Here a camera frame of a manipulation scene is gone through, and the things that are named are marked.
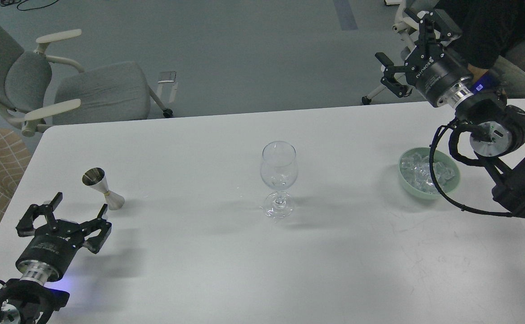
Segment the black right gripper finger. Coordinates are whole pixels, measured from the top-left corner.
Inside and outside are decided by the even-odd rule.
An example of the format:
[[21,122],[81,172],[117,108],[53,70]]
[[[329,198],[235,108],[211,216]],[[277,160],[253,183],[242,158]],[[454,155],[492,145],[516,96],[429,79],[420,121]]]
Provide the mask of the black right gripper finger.
[[380,83],[386,89],[390,90],[398,98],[404,98],[411,94],[411,87],[401,84],[398,81],[398,73],[407,71],[405,66],[397,66],[385,53],[375,53],[375,58],[380,62],[383,76],[380,78]]
[[421,57],[439,57],[444,55],[444,43],[458,39],[462,35],[459,26],[450,18],[443,9],[415,11],[412,8],[404,9],[404,18],[408,28],[418,33],[417,41],[413,41],[407,32],[404,56],[419,50]]

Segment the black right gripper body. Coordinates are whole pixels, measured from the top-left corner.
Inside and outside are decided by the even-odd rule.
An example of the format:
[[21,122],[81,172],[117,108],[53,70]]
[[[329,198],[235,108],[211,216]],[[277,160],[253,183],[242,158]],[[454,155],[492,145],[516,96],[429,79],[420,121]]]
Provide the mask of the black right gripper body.
[[456,84],[465,86],[472,74],[440,43],[403,50],[407,83],[413,86],[433,107],[446,104],[444,96]]

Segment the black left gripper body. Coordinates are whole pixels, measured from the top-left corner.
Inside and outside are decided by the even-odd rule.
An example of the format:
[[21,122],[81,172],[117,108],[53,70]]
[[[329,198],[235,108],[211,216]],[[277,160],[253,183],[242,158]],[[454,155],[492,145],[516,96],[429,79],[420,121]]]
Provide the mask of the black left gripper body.
[[55,282],[63,278],[79,248],[84,243],[84,235],[78,223],[59,220],[52,231],[43,225],[16,261],[16,269],[24,276],[34,270],[44,274],[40,281]]

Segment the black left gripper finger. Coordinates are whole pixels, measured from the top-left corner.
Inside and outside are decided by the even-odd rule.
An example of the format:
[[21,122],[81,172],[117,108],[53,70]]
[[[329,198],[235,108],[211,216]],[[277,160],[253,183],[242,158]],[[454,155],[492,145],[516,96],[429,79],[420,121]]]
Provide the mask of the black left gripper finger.
[[112,223],[108,221],[106,213],[108,205],[102,205],[98,215],[92,220],[83,223],[71,223],[67,230],[67,242],[72,248],[86,248],[93,254],[98,254],[112,232]]
[[19,220],[16,226],[16,232],[19,237],[30,237],[35,236],[36,228],[34,227],[34,221],[44,216],[46,220],[46,227],[48,233],[55,233],[59,230],[58,220],[54,216],[54,211],[61,203],[63,199],[63,193],[58,192],[54,198],[42,205],[32,204],[30,205],[22,218]]

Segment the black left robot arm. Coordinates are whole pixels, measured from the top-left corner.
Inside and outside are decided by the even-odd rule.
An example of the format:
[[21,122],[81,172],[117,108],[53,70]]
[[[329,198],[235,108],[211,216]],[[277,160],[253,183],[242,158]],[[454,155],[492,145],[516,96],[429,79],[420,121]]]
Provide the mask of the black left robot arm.
[[21,277],[0,280],[0,324],[46,324],[70,297],[47,283],[63,278],[81,248],[100,252],[112,231],[107,204],[84,223],[57,219],[54,212],[62,198],[57,193],[50,202],[30,205],[16,226],[18,236],[31,241],[15,263]]

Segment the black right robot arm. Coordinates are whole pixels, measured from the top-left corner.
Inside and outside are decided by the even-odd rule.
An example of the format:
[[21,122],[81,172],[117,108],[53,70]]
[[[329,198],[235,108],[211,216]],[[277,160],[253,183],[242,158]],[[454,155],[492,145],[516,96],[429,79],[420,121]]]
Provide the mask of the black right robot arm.
[[440,126],[430,145],[430,159],[444,132],[450,156],[467,166],[484,168],[495,182],[493,200],[505,208],[495,216],[525,219],[525,112],[506,102],[495,76],[472,82],[471,72],[445,47],[462,35],[441,9],[401,2],[394,31],[407,44],[404,64],[396,65],[384,53],[381,85],[363,97],[364,104],[384,88],[398,98],[417,90],[433,107],[450,105],[455,118]]

